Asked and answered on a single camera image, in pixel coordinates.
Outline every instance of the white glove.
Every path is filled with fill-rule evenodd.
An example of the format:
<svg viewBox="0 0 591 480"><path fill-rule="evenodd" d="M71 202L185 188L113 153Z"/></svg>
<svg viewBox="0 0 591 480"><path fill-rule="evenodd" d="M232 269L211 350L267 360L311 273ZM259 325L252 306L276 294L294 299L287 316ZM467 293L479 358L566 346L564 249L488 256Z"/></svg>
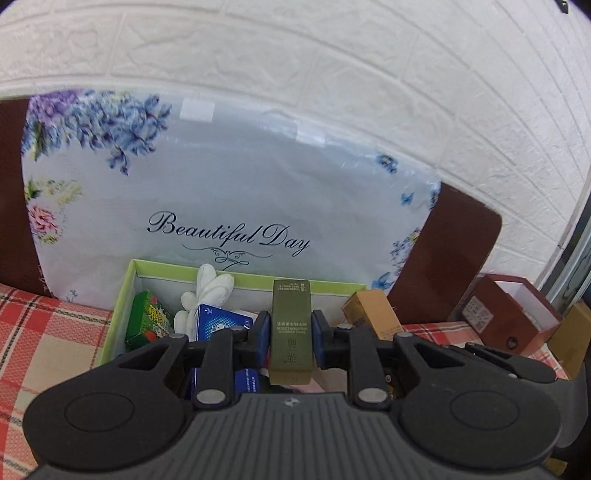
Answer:
<svg viewBox="0 0 591 480"><path fill-rule="evenodd" d="M233 276L224 273L218 277L215 268L210 264L201 265L197 272L195 293L186 291L181 295L184 310L179 310L174 316L174 333L184 333L189 337L190 342L194 342L197 335L196 312L199 305L205 303L221 308L233 288Z"/></svg>

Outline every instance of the blue flower print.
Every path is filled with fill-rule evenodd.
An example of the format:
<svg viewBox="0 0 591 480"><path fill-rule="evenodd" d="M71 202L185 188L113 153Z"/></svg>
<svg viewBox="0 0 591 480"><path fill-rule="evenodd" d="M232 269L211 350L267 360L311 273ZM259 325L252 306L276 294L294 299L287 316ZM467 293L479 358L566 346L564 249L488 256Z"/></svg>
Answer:
<svg viewBox="0 0 591 480"><path fill-rule="evenodd" d="M392 285L394 285L393 281L388 281L388 277L390 276L390 272L386 272L384 275L379 277L377 280L374 280L371 284L372 289L377 290L388 290Z"/></svg>
<svg viewBox="0 0 591 480"><path fill-rule="evenodd" d="M398 278L402 272L402 268L410 255L414 244L417 242L418 236L421 233L420 228L415 228L413 232L404 240L398 240L392 244L392 266L394 267L394 276Z"/></svg>
<svg viewBox="0 0 591 480"><path fill-rule="evenodd" d="M378 165L381 165L388 170L389 173L396 173L398 170L398 160L384 153L380 153L375 157L375 161Z"/></svg>
<svg viewBox="0 0 591 480"><path fill-rule="evenodd" d="M413 202L413 197L414 192L411 192L408 195L402 193L402 195L400 196L400 205L402 205L403 207L406 205L410 205Z"/></svg>
<svg viewBox="0 0 591 480"><path fill-rule="evenodd" d="M439 199L440 193L441 193L441 182L438 182L431 189L431 200L429 201L429 210L433 210L435 208L435 205L437 204L437 200Z"/></svg>
<svg viewBox="0 0 591 480"><path fill-rule="evenodd" d="M33 151L35 161L63 144L109 150L107 164L129 173L129 156L153 153L154 140L168 127L172 105L158 95L140 100L110 90L67 90L33 96L29 102L21 152Z"/></svg>

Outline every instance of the pink flower print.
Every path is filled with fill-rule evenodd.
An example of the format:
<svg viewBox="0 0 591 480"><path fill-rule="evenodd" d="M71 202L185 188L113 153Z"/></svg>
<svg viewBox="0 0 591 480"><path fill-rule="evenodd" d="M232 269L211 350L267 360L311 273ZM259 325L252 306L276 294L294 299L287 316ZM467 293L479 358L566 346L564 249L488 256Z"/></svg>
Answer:
<svg viewBox="0 0 591 480"><path fill-rule="evenodd" d="M56 219L49 210L33 205L28 207L29 221L31 222L31 229L34 232L57 233Z"/></svg>

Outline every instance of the white brick wall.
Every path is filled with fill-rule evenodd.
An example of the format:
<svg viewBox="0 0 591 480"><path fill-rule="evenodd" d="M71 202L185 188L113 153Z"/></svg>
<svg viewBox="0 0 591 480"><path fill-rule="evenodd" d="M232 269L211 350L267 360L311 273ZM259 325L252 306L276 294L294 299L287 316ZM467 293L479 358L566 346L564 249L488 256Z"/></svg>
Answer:
<svg viewBox="0 0 591 480"><path fill-rule="evenodd" d="M591 22L554 0L17 0L0 96L73 85L250 99L409 153L502 213L487 269L538 282L589 192Z"/></svg>

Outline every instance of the blue box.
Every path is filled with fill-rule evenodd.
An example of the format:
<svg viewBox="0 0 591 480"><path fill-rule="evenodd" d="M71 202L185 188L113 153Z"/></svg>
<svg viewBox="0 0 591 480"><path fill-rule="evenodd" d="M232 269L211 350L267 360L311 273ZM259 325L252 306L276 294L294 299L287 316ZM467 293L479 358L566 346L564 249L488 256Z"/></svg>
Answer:
<svg viewBox="0 0 591 480"><path fill-rule="evenodd" d="M230 328L240 325L250 329L252 319L245 315L218 309L209 305L201 304L197 308L197 340L209 340L213 332L223 328ZM191 399L197 387L199 369L194 368L190 373L191 379L187 389L187 398ZM256 393L259 390L258 372L252 368L246 368L234 373L234 393Z"/></svg>
<svg viewBox="0 0 591 480"><path fill-rule="evenodd" d="M252 319L239 313L228 310L210 307L201 304L197 308L197 340L209 340L213 332L223 328L230 328L240 325L246 328L252 327Z"/></svg>

